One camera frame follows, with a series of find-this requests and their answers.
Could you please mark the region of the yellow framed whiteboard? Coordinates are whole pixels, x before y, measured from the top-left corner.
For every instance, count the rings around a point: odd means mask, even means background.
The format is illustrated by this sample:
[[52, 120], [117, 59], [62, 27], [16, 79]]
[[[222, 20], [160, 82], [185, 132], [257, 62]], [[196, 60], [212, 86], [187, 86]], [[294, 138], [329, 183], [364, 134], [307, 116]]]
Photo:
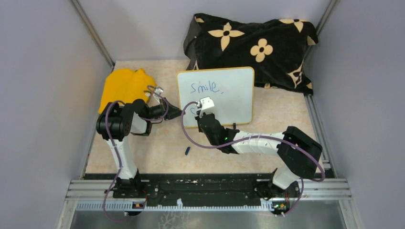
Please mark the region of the yellow framed whiteboard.
[[236, 67], [182, 71], [177, 74], [179, 104], [210, 97], [215, 118], [222, 125], [248, 124], [252, 121], [255, 71]]

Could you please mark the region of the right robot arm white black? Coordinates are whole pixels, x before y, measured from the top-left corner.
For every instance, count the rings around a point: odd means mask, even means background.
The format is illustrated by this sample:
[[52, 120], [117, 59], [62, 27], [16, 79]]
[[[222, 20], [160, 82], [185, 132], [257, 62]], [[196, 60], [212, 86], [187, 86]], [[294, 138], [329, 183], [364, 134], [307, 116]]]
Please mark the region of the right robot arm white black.
[[209, 143], [226, 154], [256, 153], [277, 156], [284, 165], [272, 172], [264, 189], [257, 189], [261, 198], [283, 197], [299, 178], [314, 179], [322, 146], [295, 126], [276, 134], [254, 134], [223, 127], [213, 114], [195, 117], [198, 130]]

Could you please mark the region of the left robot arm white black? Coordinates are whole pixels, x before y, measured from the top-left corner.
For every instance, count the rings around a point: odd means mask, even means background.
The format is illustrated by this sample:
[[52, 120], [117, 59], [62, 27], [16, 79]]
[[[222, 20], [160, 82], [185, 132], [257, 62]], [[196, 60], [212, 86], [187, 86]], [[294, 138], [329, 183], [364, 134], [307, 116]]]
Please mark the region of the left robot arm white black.
[[171, 120], [181, 113], [181, 109], [165, 99], [152, 107], [142, 99], [124, 105], [118, 102], [109, 102], [106, 105], [97, 119], [96, 131], [106, 140], [117, 166], [116, 178], [109, 188], [114, 198], [138, 198], [144, 191], [129, 145], [129, 135], [148, 136], [154, 120]]

